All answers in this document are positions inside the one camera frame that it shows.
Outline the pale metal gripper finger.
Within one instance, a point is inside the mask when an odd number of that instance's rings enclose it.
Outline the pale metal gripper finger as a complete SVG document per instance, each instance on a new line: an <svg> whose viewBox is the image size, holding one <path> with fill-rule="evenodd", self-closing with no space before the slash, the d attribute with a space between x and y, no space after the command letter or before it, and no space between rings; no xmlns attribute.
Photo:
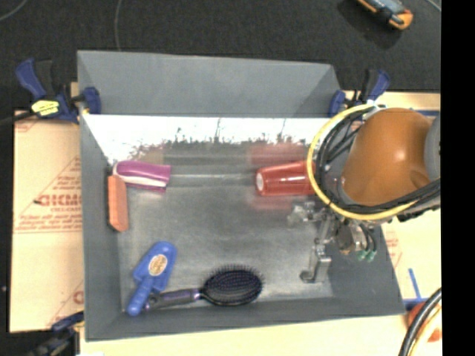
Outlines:
<svg viewBox="0 0 475 356"><path fill-rule="evenodd" d="M327 280L332 258L327 254L325 244L315 244L312 247L308 267L301 271L300 279L304 283L324 283Z"/></svg>
<svg viewBox="0 0 475 356"><path fill-rule="evenodd" d="M286 222L288 225L318 223L322 221L322 217L322 208L314 201L295 202L286 217Z"/></svg>

